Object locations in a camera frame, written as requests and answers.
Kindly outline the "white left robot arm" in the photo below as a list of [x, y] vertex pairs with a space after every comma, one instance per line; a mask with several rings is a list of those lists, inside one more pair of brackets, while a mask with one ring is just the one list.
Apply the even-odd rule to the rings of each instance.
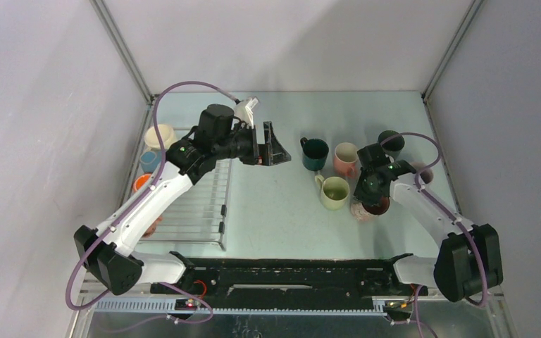
[[73, 235], [81, 266], [116, 296], [136, 284], [166, 282], [177, 293], [193, 288], [194, 273], [176, 253], [146, 254], [135, 247], [146, 230], [218, 161], [237, 158], [245, 165], [272, 166], [291, 156], [275, 137], [270, 121], [263, 122], [264, 142], [256, 128], [237, 117], [234, 109], [211, 104], [197, 125], [170, 145], [157, 172], [112, 216], [91, 229], [80, 226]]

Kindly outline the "dark grey mug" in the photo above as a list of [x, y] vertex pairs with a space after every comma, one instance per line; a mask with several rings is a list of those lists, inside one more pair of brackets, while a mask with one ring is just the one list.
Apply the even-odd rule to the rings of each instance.
[[405, 146], [403, 136], [394, 130], [385, 130], [378, 135], [377, 142], [381, 145], [383, 151], [393, 161], [397, 160]]

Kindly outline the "light green mug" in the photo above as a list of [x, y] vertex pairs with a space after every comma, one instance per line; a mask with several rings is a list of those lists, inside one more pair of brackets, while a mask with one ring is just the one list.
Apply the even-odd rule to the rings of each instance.
[[350, 194], [349, 183], [345, 179], [316, 175], [314, 180], [319, 188], [320, 202], [326, 209], [336, 211], [344, 207]]

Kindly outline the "orange mug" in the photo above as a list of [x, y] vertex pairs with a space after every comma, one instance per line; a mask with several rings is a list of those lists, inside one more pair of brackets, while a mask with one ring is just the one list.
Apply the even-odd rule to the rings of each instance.
[[140, 175], [138, 178], [134, 180], [132, 183], [132, 191], [138, 192], [151, 178], [151, 173], [145, 173], [143, 175]]

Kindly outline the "cream mug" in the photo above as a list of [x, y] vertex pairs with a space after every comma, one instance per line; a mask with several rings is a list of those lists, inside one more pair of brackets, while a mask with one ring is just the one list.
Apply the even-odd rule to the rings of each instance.
[[175, 129], [169, 124], [158, 124], [150, 127], [143, 136], [147, 147], [155, 150], [169, 149], [178, 140]]

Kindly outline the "pink patterned mug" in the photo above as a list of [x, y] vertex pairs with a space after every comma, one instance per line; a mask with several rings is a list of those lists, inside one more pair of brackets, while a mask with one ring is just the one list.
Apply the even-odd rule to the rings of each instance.
[[353, 200], [350, 203], [350, 213], [358, 222], [370, 222], [376, 217], [385, 214], [390, 207], [390, 200], [387, 197], [382, 197], [378, 205], [366, 205], [360, 201]]

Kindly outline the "salmon pink pitcher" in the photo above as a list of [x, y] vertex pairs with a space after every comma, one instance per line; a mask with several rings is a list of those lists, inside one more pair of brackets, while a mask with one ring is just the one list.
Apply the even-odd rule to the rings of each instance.
[[155, 233], [158, 225], [160, 224], [162, 220], [163, 220], [162, 216], [159, 216], [157, 219], [155, 219], [155, 221], [144, 232], [144, 234], [142, 235], [142, 238], [148, 238], [152, 236]]

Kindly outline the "light blue mug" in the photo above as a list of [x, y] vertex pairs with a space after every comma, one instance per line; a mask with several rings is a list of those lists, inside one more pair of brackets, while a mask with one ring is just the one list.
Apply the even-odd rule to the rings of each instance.
[[155, 173], [162, 161], [162, 152], [159, 149], [145, 151], [139, 157], [139, 165], [143, 173]]

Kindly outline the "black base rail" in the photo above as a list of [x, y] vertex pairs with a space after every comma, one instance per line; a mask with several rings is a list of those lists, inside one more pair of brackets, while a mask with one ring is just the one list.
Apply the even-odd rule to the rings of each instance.
[[361, 308], [379, 298], [409, 300], [393, 260], [191, 258], [176, 287], [213, 306]]

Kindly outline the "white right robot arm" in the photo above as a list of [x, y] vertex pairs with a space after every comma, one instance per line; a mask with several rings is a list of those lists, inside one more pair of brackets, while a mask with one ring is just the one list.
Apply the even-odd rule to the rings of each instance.
[[392, 161], [378, 143], [358, 150], [361, 171], [354, 198], [363, 206], [389, 199], [404, 207], [437, 245], [435, 258], [407, 254], [393, 260], [381, 276], [384, 290], [402, 293], [410, 284], [436, 288], [449, 301], [469, 299], [504, 280], [499, 235], [489, 224], [476, 225], [435, 196], [421, 170]]

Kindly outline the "lilac mug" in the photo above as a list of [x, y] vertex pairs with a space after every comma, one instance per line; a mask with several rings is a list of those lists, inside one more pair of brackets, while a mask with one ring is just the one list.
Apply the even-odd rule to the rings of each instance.
[[419, 184], [430, 184], [434, 179], [433, 170], [427, 168], [427, 164], [421, 161], [410, 162], [411, 166], [415, 168], [416, 174], [419, 174], [419, 178], [415, 178], [414, 182]]

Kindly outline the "pink mug white inside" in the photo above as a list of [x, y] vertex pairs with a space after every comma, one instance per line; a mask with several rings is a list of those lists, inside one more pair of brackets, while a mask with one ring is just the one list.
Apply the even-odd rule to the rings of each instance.
[[357, 151], [357, 146], [349, 142], [342, 142], [335, 147], [332, 164], [338, 175], [347, 178], [357, 176], [356, 164], [359, 159]]

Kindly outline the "dark teal mug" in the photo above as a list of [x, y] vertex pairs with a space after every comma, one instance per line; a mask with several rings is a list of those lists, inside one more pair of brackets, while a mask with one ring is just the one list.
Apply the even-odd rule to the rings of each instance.
[[310, 171], [322, 170], [330, 151], [327, 143], [322, 139], [308, 139], [306, 137], [302, 137], [299, 142], [302, 148], [304, 167]]

